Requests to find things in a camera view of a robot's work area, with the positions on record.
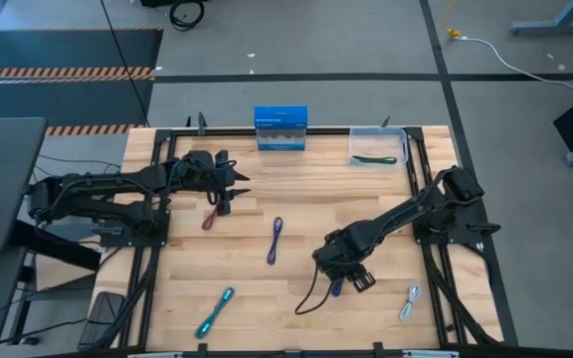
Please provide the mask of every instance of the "yellow plug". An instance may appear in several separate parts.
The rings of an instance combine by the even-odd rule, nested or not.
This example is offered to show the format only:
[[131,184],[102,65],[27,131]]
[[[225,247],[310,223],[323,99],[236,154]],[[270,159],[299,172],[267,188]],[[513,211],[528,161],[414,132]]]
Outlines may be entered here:
[[462,35],[460,30],[455,30],[452,28],[446,28],[446,32],[448,33],[448,37],[452,40]]

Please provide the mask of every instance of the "gray floor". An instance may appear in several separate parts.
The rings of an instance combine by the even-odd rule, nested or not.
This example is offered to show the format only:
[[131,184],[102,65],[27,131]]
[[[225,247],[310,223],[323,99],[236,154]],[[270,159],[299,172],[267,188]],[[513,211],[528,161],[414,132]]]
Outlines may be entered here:
[[[573,37],[510,37],[511,21],[549,20],[565,0],[460,0],[450,25],[493,42],[506,60],[535,73],[573,73]],[[106,0],[116,27],[165,29],[159,75],[427,73],[436,67],[415,0],[213,0],[199,28],[170,30],[165,9]],[[446,0],[431,0],[442,28]],[[105,27],[96,0],[8,0],[0,28]],[[451,74],[508,73],[480,44],[441,33]],[[573,349],[573,168],[551,122],[573,104],[573,91],[543,83],[453,84],[495,236],[510,308],[524,346]],[[210,125],[250,125],[255,104],[307,104],[311,124],[449,124],[441,85],[418,82],[158,84],[149,120],[184,124],[202,110]],[[124,136],[53,137],[42,152],[119,162]],[[39,164],[55,174],[98,167]],[[43,302],[28,329],[59,323]],[[81,317],[87,305],[68,303]],[[68,351],[81,327],[42,336],[50,344],[5,347],[1,357]]]

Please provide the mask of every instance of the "blue box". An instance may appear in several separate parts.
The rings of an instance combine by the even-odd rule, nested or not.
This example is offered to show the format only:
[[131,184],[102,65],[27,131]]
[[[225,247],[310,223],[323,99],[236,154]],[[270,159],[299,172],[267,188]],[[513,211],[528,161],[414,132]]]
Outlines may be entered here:
[[258,150],[304,150],[307,125],[305,105],[257,105],[254,126]]

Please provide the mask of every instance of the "wooden table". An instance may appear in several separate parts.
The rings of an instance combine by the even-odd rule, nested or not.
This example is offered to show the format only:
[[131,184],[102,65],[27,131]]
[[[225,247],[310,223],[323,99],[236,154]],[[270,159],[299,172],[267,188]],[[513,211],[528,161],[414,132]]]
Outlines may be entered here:
[[[432,170],[436,173],[456,164],[449,129],[428,126],[423,130]],[[130,131],[123,171],[149,164],[154,132]],[[390,234],[365,260],[377,279],[375,286],[358,294],[345,284],[342,294],[331,297],[318,311],[293,314],[310,286],[311,253],[323,245],[324,235],[356,220],[374,218],[409,198],[406,170],[349,167],[343,135],[310,136],[304,152],[259,152],[255,137],[182,137],[176,156],[190,149],[212,153],[228,149],[230,159],[238,161],[236,170],[251,178],[236,188],[252,191],[236,198],[231,215],[217,218],[211,231],[201,229],[213,210],[204,193],[172,196],[169,241],[158,266],[148,351],[195,351],[203,342],[210,350],[372,349],[376,341],[387,349],[439,346],[421,250],[410,226]],[[125,194],[116,200],[128,203],[138,197]],[[266,257],[277,216],[284,219],[284,228],[277,262],[270,267]],[[450,253],[462,302],[500,340],[482,259],[454,245]],[[144,268],[148,254],[143,257]],[[124,249],[105,264],[96,277],[95,295],[104,290],[125,294],[132,258],[133,249]],[[328,288],[323,274],[317,280],[307,306],[319,302]],[[424,294],[414,304],[411,319],[401,322],[399,311],[411,283],[418,283]],[[196,327],[227,286],[236,289],[235,297],[207,337],[195,339]],[[450,309],[444,299],[442,303],[450,323]],[[132,319],[132,344],[140,311],[137,306]]]

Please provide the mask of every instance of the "transparent bin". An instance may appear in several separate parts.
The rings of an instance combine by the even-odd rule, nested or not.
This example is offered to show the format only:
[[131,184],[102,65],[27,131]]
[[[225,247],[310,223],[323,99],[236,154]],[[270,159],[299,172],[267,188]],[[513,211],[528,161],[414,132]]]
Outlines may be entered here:
[[[395,127],[351,127],[348,152],[351,166],[405,168],[408,161],[406,131]],[[388,164],[376,162],[381,158],[387,158]],[[395,158],[395,163],[391,163],[392,158]]]

